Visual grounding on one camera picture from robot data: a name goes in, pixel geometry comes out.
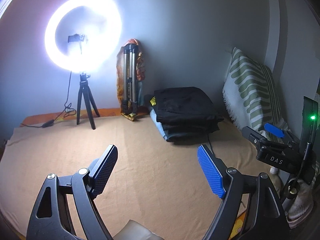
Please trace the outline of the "black mini tripod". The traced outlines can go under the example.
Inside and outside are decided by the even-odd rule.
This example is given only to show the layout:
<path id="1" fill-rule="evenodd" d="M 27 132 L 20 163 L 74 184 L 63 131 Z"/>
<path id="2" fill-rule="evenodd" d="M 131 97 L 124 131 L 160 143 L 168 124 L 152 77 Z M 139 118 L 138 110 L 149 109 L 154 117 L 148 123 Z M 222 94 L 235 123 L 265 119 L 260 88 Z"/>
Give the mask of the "black mini tripod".
<path id="1" fill-rule="evenodd" d="M 86 73 L 80 74 L 80 87 L 78 91 L 78 101 L 77 101 L 77 109 L 76 109 L 76 124 L 77 125 L 80 124 L 80 108 L 81 108 L 82 99 L 84 99 L 87 116 L 88 116 L 91 128 L 95 130 L 96 125 L 93 118 L 92 108 L 97 117 L 100 117 L 100 113 L 98 111 L 95 100 L 93 98 L 93 94 L 88 84 L 88 78 L 90 77 L 91 76 L 87 75 Z"/>

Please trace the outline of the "silver folded tripod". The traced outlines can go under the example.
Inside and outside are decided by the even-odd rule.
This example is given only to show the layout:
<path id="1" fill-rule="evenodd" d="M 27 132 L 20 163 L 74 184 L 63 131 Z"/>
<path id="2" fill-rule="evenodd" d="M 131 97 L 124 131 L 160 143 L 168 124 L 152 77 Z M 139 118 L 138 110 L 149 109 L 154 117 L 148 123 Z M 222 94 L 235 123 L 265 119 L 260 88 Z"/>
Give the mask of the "silver folded tripod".
<path id="1" fill-rule="evenodd" d="M 138 108 L 137 55 L 138 45 L 129 43 L 124 47 L 124 93 L 121 110 L 126 115 L 136 114 Z"/>

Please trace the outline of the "beige blanket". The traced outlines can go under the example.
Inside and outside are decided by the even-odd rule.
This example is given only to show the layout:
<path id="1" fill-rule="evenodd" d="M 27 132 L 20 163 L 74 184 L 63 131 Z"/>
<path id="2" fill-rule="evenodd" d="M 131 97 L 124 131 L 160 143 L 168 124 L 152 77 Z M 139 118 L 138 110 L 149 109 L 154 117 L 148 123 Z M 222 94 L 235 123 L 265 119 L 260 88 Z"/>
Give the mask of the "beige blanket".
<path id="1" fill-rule="evenodd" d="M 118 160 L 95 204 L 115 235 L 135 220 L 164 239 L 201 239 L 220 199 L 197 160 L 200 144 L 211 142 L 226 166 L 256 176 L 269 172 L 255 147 L 229 121 L 210 136 L 181 144 L 165 141 L 150 117 L 131 122 L 121 116 L 98 118 L 96 129 L 73 120 L 39 129 L 14 130 L 1 159 L 1 212 L 25 235 L 36 197 L 50 173 L 74 174 L 99 158 L 108 145 Z"/>

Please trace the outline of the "dark folded clothes stack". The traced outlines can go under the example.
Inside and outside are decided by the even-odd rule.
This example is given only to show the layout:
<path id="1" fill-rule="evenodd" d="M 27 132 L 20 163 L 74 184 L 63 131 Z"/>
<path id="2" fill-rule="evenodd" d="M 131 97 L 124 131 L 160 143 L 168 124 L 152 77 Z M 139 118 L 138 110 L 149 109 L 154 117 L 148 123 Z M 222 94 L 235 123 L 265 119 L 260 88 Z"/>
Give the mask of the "dark folded clothes stack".
<path id="1" fill-rule="evenodd" d="M 167 142 L 177 142 L 190 138 L 198 138 L 219 130 L 217 123 L 213 123 L 208 128 L 206 126 L 196 125 L 168 125 L 162 124 L 156 120 L 156 112 L 150 111 L 150 118 L 158 129 L 162 138 Z"/>

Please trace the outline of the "black phone holder clamp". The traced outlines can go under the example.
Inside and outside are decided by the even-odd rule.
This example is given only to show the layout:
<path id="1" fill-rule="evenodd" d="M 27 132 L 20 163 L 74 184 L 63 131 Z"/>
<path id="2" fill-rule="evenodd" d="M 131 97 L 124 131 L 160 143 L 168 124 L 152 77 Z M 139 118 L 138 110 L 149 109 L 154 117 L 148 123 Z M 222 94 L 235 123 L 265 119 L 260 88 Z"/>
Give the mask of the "black phone holder clamp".
<path id="1" fill-rule="evenodd" d="M 85 35 L 83 34 L 74 34 L 71 36 L 68 36 L 68 43 L 72 43 L 72 42 L 84 42 L 85 40 Z"/>

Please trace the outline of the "black pants with yellow lines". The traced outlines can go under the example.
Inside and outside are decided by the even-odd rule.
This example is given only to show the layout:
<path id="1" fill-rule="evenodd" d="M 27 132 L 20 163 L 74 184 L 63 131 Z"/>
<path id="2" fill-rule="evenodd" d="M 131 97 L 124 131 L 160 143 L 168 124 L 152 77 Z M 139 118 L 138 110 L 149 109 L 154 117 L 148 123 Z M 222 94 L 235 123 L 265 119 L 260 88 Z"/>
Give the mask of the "black pants with yellow lines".
<path id="1" fill-rule="evenodd" d="M 162 124 L 208 125 L 223 120 L 207 94 L 197 87 L 167 88 L 145 96 Z"/>

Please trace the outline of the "green white striped pillow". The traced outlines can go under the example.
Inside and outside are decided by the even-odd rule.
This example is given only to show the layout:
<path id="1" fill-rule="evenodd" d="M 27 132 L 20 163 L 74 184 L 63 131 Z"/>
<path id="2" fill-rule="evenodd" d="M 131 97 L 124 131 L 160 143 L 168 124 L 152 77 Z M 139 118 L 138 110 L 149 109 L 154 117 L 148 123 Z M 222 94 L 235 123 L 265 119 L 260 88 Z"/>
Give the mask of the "green white striped pillow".
<path id="1" fill-rule="evenodd" d="M 270 141 L 281 142 L 264 129 L 266 123 L 288 129 L 268 66 L 233 48 L 222 93 L 227 112 L 239 130 L 248 126 Z"/>

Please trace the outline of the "orange patterned bedsheet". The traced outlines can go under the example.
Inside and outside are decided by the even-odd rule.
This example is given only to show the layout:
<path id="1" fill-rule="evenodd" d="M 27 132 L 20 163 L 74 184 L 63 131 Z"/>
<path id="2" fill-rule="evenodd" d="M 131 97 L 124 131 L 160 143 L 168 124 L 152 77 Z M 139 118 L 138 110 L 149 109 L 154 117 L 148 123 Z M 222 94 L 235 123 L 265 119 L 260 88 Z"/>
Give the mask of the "orange patterned bedsheet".
<path id="1" fill-rule="evenodd" d="M 110 117 L 110 116 L 121 116 L 120 109 L 119 108 L 101 108 L 98 109 L 100 113 L 100 117 Z M 42 123 L 45 123 L 49 120 L 56 119 L 59 113 L 48 113 L 48 114 L 39 114 L 39 115 L 32 115 L 26 117 L 22 123 L 20 124 L 20 127 L 23 126 L 39 126 Z M 149 110 L 146 107 L 139 107 L 138 115 L 149 115 Z M 80 119 L 87 119 L 87 112 L 86 110 L 80 111 Z M 62 120 L 75 120 L 76 115 L 69 115 L 67 117 L 64 117 L 64 113 L 61 114 L 57 121 Z"/>

